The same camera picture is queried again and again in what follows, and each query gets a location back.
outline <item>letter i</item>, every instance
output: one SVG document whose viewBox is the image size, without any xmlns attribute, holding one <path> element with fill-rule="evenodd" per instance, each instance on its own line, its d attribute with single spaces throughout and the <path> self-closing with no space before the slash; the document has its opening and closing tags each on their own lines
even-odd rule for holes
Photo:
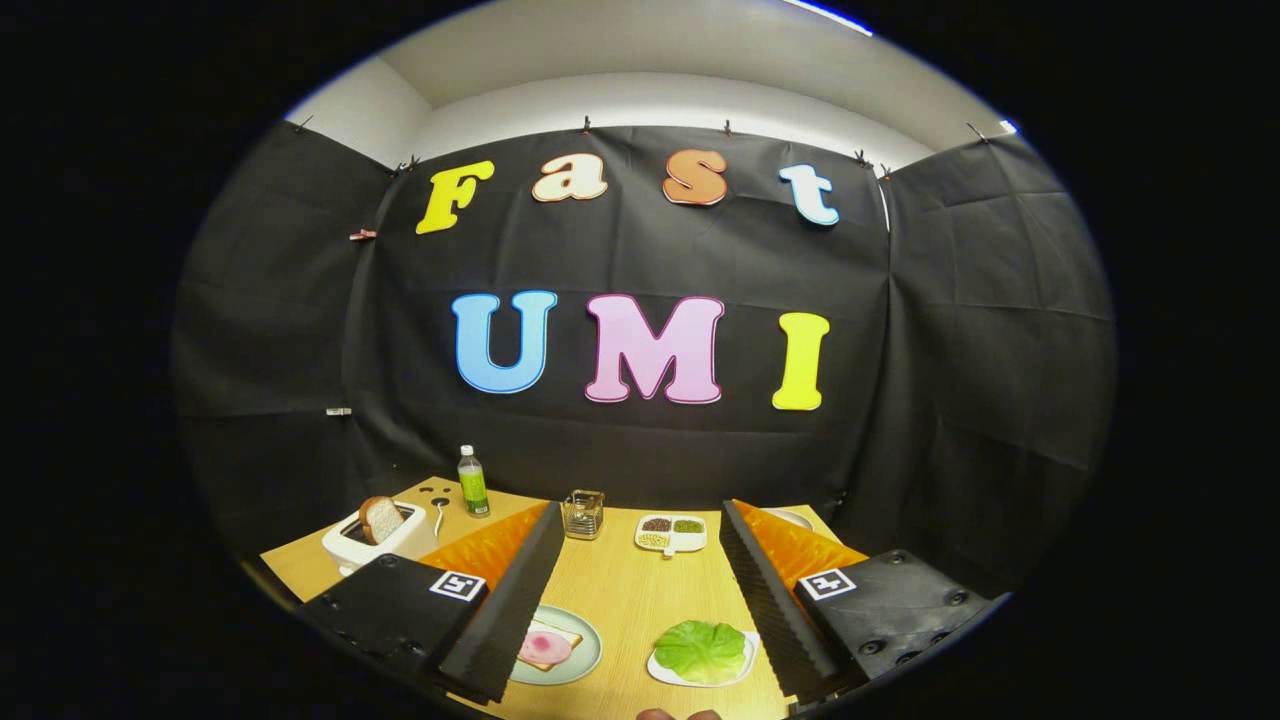
<svg viewBox="0 0 1280 720">
<path fill-rule="evenodd" d="M 778 410 L 817 410 L 822 405 L 818 356 L 831 323 L 812 313 L 787 313 L 778 318 L 778 325 L 787 333 L 787 361 L 782 387 L 773 393 L 773 406 Z"/>
</svg>

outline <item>green bottle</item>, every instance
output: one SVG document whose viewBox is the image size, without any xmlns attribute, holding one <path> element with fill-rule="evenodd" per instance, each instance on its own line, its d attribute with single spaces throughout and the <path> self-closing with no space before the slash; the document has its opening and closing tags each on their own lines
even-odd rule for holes
<svg viewBox="0 0 1280 720">
<path fill-rule="evenodd" d="M 470 445 L 462 446 L 458 482 L 462 483 L 462 498 L 467 501 L 467 515 L 472 518 L 489 515 L 489 491 L 484 488 L 484 470 L 480 469 Z"/>
</svg>

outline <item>green lettuce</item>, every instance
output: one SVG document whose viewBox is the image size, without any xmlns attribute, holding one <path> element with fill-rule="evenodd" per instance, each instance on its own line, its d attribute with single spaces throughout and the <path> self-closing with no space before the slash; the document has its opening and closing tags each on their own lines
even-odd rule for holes
<svg viewBox="0 0 1280 720">
<path fill-rule="evenodd" d="M 685 620 L 658 638 L 654 659 L 690 683 L 717 685 L 737 676 L 746 635 L 731 625 Z"/>
</svg>

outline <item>ham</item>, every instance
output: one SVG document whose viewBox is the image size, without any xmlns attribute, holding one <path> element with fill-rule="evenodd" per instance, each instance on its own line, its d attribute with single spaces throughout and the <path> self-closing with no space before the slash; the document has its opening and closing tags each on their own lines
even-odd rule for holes
<svg viewBox="0 0 1280 720">
<path fill-rule="evenodd" d="M 534 630 L 525 635 L 525 643 L 520 646 L 520 659 L 525 662 L 539 665 L 556 665 L 568 660 L 573 652 L 573 646 L 556 633 Z"/>
</svg>

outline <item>hand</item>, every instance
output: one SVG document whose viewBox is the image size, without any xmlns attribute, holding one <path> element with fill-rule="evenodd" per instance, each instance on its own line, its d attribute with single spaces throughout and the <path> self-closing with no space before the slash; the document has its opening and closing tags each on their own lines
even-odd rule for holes
<svg viewBox="0 0 1280 720">
<path fill-rule="evenodd" d="M 676 720 L 669 712 L 658 707 L 650 707 L 649 710 L 641 710 L 636 715 L 636 720 Z M 719 712 L 714 710 L 699 710 L 689 716 L 687 720 L 724 720 L 719 716 Z"/>
</svg>

